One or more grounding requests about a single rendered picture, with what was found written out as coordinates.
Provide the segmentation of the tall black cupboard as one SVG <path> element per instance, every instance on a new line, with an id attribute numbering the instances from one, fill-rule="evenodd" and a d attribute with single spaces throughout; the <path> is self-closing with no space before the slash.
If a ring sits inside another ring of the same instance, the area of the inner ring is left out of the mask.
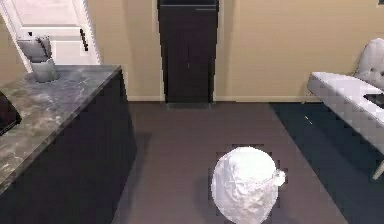
<path id="1" fill-rule="evenodd" d="M 213 101 L 219 0 L 157 0 L 165 101 Z"/>

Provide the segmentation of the black flat laptop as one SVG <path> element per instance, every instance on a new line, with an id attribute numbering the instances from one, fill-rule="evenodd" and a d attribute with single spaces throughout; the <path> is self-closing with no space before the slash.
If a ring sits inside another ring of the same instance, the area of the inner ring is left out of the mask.
<path id="1" fill-rule="evenodd" d="M 384 109 L 384 94 L 365 94 L 364 98 Z"/>

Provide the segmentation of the white table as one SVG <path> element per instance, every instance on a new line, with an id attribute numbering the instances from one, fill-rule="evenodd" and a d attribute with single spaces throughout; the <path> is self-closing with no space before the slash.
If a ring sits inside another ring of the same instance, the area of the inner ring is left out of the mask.
<path id="1" fill-rule="evenodd" d="M 307 89 L 384 155 L 384 108 L 365 98 L 384 92 L 353 76 L 312 72 Z"/>

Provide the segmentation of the black appliance on counter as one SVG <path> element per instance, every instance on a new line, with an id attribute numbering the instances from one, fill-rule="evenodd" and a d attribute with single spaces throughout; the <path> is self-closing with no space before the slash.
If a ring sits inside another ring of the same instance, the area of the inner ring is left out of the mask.
<path id="1" fill-rule="evenodd" d="M 0 136 L 19 124 L 21 120 L 11 101 L 0 91 Z"/>

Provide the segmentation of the dark marble-top kitchen counter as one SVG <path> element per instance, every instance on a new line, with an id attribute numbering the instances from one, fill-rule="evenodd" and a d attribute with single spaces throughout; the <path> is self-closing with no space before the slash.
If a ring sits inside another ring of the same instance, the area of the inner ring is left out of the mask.
<path id="1" fill-rule="evenodd" d="M 111 224 L 137 147 L 121 67 L 61 66 L 1 86 L 21 121 L 0 136 L 0 224 Z"/>

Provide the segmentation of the grey tufted chair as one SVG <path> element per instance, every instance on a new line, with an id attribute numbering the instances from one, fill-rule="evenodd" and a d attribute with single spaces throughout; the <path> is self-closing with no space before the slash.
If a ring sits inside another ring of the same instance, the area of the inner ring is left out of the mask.
<path id="1" fill-rule="evenodd" d="M 373 39 L 364 47 L 354 77 L 384 91 L 384 39 Z"/>

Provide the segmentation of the white room door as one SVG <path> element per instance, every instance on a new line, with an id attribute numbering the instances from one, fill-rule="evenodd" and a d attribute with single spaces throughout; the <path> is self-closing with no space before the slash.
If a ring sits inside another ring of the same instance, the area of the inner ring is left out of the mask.
<path id="1" fill-rule="evenodd" d="M 28 72 L 31 64 L 17 41 L 48 36 L 57 65 L 100 65 L 87 0 L 0 0 L 0 15 Z M 79 30 L 85 32 L 84 51 Z"/>

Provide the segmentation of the grey potted plant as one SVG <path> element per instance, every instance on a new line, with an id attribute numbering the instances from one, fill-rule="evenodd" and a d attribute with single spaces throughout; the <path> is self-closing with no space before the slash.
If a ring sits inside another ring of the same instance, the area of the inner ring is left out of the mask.
<path id="1" fill-rule="evenodd" d="M 20 39 L 17 44 L 30 62 L 32 73 L 37 82 L 52 82 L 60 78 L 52 57 L 51 43 L 48 36 Z"/>

